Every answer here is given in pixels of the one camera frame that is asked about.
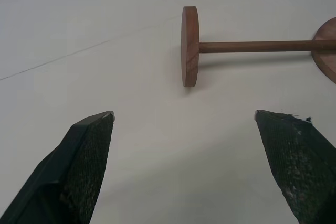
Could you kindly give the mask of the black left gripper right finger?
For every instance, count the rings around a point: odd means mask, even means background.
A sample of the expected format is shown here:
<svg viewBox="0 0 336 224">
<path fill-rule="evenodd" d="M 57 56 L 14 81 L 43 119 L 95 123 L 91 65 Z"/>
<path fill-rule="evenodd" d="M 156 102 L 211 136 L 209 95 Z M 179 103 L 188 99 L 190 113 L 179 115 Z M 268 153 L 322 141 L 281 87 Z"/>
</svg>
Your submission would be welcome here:
<svg viewBox="0 0 336 224">
<path fill-rule="evenodd" d="M 256 110 L 271 173 L 299 224 L 336 224 L 336 147 L 291 114 Z"/>
</svg>

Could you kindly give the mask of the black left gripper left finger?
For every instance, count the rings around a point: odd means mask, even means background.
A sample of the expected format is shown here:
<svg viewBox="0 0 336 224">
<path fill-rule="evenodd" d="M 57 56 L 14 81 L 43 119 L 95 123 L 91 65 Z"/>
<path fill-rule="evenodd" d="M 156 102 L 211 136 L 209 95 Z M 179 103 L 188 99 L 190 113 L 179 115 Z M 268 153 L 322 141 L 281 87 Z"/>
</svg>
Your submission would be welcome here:
<svg viewBox="0 0 336 224">
<path fill-rule="evenodd" d="M 31 173 L 0 224 L 89 224 L 106 171 L 112 111 L 73 124 Z"/>
</svg>

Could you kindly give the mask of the wooden peg stand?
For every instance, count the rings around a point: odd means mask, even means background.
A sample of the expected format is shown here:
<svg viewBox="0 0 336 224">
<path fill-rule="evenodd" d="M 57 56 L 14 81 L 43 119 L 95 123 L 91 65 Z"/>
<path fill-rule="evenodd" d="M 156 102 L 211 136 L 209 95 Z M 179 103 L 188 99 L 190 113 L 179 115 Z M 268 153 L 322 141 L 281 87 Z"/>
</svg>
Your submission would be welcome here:
<svg viewBox="0 0 336 224">
<path fill-rule="evenodd" d="M 185 6 L 181 24 L 181 70 L 184 87 L 197 82 L 200 54 L 246 52 L 333 51 L 334 40 L 200 42 L 199 18 L 195 6 Z"/>
</svg>

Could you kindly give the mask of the round wooden base disc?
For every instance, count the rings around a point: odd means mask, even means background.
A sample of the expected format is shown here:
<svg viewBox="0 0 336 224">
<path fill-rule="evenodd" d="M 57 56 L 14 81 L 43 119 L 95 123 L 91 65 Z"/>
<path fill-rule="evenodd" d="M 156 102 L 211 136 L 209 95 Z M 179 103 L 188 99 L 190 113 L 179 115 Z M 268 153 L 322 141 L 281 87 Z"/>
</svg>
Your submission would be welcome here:
<svg viewBox="0 0 336 224">
<path fill-rule="evenodd" d="M 313 40 L 334 40 L 336 46 L 336 17 L 325 22 L 316 32 Z M 319 70 L 336 84 L 336 49 L 333 51 L 312 51 L 312 58 Z"/>
</svg>

